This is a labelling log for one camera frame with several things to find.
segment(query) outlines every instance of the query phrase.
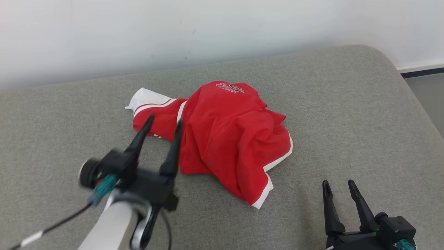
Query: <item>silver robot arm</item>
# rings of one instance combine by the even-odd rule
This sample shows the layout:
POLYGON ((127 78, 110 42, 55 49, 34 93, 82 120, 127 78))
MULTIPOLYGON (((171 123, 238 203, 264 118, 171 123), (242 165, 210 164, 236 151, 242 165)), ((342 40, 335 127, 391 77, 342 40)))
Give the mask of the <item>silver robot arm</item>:
POLYGON ((78 249, 142 250, 142 235, 150 222, 151 211, 150 202, 114 189, 102 215, 78 249), (137 210, 135 204, 145 211, 137 210))

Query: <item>floor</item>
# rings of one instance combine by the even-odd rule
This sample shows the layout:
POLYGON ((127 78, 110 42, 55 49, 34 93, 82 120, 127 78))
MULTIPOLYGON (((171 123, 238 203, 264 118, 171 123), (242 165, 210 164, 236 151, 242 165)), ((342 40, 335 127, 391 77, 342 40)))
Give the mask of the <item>floor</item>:
POLYGON ((405 79, 444 138, 444 73, 405 79))

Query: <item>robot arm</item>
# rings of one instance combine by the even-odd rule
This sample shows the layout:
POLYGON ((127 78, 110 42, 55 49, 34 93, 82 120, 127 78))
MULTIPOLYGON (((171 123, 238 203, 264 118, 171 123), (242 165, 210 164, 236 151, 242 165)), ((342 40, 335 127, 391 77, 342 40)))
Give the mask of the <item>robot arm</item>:
POLYGON ((139 154, 146 134, 154 121, 151 115, 129 147, 111 150, 101 160, 90 159, 79 175, 83 187, 94 189, 106 176, 117 177, 105 210, 79 250, 143 250, 148 245, 161 209, 176 210, 178 197, 173 193, 178 171, 182 122, 175 131, 174 142, 158 173, 139 169, 139 154), (143 207, 136 210, 134 205, 143 207))
POLYGON ((323 181, 324 218, 327 249, 333 250, 415 250, 416 229, 402 216, 389 218, 386 213, 376 217, 365 202, 353 180, 349 180, 352 199, 356 203, 361 226, 359 232, 346 232, 339 221, 328 181, 323 181))

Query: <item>gray cushion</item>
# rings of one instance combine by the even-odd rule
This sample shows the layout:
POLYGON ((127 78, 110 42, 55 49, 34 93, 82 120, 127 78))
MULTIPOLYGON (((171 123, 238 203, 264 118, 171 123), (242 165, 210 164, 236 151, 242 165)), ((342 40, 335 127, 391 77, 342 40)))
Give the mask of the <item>gray cushion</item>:
MULTIPOLYGON (((173 248, 323 249, 325 179, 348 231, 359 227, 353 179, 375 214, 402 215, 416 227, 421 249, 444 245, 444 141, 392 63, 353 45, 1 93, 0 248, 86 203, 79 167, 128 145, 135 132, 124 107, 140 87, 189 97, 214 80, 246 82, 285 114, 293 154, 268 172, 274 189, 260 210, 214 177, 179 175, 178 210, 168 215, 173 248)), ((169 145, 148 138, 141 165, 157 169, 169 145)), ((77 249, 102 208, 29 249, 77 249)), ((148 249, 166 248, 159 219, 148 249)))

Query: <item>printed logo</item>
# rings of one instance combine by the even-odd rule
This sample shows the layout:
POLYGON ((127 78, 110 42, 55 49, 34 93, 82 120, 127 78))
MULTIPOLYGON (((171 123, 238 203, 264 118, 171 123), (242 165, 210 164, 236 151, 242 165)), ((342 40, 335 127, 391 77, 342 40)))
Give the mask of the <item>printed logo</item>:
POLYGON ((216 86, 218 86, 219 88, 231 91, 233 93, 237 93, 237 92, 241 92, 241 93, 245 93, 245 91, 243 89, 241 89, 240 87, 234 86, 232 84, 226 84, 225 82, 221 82, 216 84, 216 86))

